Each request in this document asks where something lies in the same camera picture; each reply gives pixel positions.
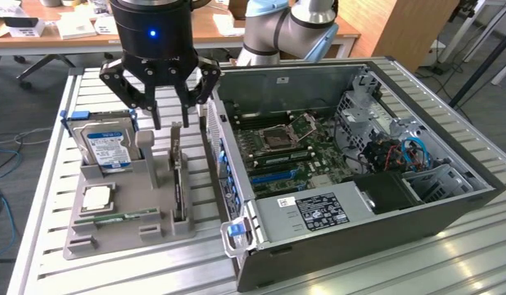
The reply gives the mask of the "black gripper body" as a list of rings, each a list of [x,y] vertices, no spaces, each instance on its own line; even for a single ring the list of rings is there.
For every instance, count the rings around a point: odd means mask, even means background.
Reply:
[[[121,69],[153,87],[186,88],[198,57],[190,1],[110,1],[122,46]]]

